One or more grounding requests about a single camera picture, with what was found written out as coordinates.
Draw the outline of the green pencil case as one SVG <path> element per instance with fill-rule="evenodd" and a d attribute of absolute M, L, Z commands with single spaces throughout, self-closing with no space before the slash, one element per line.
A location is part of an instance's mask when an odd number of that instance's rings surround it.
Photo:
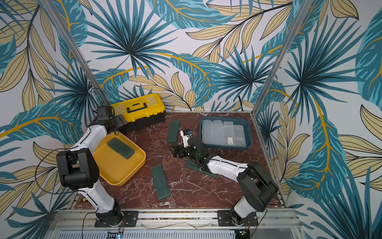
<path fill-rule="evenodd" d="M 155 165 L 151 168 L 153 183 L 159 200 L 167 199 L 171 196 L 171 192 L 166 180 L 164 168 L 162 164 Z"/>
<path fill-rule="evenodd" d="M 180 128 L 180 121 L 179 120 L 171 120 L 169 132 L 167 136 L 167 143 L 175 144 L 178 140 L 178 134 L 179 134 L 179 128 Z"/>
<path fill-rule="evenodd" d="M 120 154 L 125 159 L 130 159 L 135 154 L 135 150 L 133 148 L 129 147 L 118 138 L 112 138 L 109 140 L 107 142 L 107 146 L 113 149 L 116 153 Z"/>
<path fill-rule="evenodd" d="M 210 176 L 210 177 L 212 177 L 212 178 L 217 178 L 217 175 L 216 175 L 216 174 L 213 174 L 213 173 L 210 173 L 210 172 L 201 170 L 199 167 L 197 167 L 197 166 L 195 165 L 195 163 L 194 163 L 191 159 L 188 159 L 188 161 L 187 161 L 187 167 L 188 167 L 189 169 L 192 169 L 192 170 L 196 171 L 196 172 L 199 172 L 199 173 L 208 175 L 208 176 Z"/>

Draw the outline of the clear ribbed case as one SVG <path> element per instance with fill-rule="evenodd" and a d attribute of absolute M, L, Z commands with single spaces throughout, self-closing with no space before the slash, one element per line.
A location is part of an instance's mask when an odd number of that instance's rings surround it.
<path fill-rule="evenodd" d="M 204 144 L 214 143 L 213 122 L 211 120 L 203 120 L 202 122 L 202 141 Z"/>

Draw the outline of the yellow black toolbox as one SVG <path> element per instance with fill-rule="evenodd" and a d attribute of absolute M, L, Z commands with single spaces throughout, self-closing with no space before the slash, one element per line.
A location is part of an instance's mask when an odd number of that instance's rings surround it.
<path fill-rule="evenodd" d="M 116 115 L 122 115 L 126 124 L 118 130 L 127 134 L 165 121 L 165 106 L 157 93 L 112 104 Z"/>

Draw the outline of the clear case with red pen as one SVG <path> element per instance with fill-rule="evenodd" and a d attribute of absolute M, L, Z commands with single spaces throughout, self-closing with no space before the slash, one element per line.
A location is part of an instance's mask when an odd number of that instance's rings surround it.
<path fill-rule="evenodd" d="M 225 145 L 224 127 L 221 120 L 213 121 L 213 141 L 214 145 Z"/>

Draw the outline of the clear case with barcode label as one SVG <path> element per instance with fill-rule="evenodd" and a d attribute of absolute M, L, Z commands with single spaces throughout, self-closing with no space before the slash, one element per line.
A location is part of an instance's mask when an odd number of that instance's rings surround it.
<path fill-rule="evenodd" d="M 234 123 L 232 121 L 223 122 L 224 140 L 226 146 L 236 146 Z"/>

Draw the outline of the yellow plastic tray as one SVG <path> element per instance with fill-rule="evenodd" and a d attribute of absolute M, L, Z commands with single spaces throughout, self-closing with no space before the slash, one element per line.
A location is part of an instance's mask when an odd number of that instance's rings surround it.
<path fill-rule="evenodd" d="M 120 154 L 107 146 L 112 138 L 118 138 L 135 150 L 130 159 L 125 159 Z M 109 134 L 101 140 L 93 153 L 95 162 L 99 168 L 100 176 L 112 186 L 125 184 L 146 162 L 146 153 L 137 144 L 125 135 Z"/>

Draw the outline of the clear case stack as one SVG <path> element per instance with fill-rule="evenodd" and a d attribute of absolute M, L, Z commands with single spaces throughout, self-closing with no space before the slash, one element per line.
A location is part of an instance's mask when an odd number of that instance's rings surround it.
<path fill-rule="evenodd" d="M 244 126 L 235 124 L 234 125 L 235 141 L 237 147 L 246 147 L 245 131 Z"/>

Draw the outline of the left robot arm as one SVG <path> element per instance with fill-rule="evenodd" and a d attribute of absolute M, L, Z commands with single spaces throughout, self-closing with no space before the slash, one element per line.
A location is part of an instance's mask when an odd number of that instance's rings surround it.
<path fill-rule="evenodd" d="M 110 227 L 121 225 L 123 213 L 101 184 L 93 153 L 99 143 L 123 123 L 115 116 L 112 106 L 99 106 L 84 135 L 73 147 L 56 156 L 62 186 L 83 195 L 95 208 L 97 221 Z"/>

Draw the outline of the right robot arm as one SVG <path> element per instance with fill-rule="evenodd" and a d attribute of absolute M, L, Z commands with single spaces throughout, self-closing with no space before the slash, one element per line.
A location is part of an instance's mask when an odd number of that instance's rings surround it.
<path fill-rule="evenodd" d="M 265 211 L 277 197 L 277 184 L 259 163 L 224 159 L 209 152 L 197 136 L 189 138 L 187 144 L 170 146 L 170 151 L 174 157 L 188 157 L 201 171 L 224 176 L 239 184 L 244 196 L 229 211 L 218 212 L 220 226 L 252 225 L 255 216 L 249 215 Z"/>

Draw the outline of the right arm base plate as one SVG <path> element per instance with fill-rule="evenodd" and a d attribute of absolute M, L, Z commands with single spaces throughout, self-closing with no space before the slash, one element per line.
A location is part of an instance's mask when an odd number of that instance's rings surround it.
<path fill-rule="evenodd" d="M 241 227 L 259 225 L 255 212 L 250 213 L 245 218 L 239 216 L 233 209 L 217 211 L 218 225 L 220 227 Z"/>

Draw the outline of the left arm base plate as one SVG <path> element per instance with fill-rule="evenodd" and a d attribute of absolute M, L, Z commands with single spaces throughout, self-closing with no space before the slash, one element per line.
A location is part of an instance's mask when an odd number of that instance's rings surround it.
<path fill-rule="evenodd" d="M 138 219 L 138 211 L 121 211 L 96 213 L 96 228 L 134 228 Z"/>

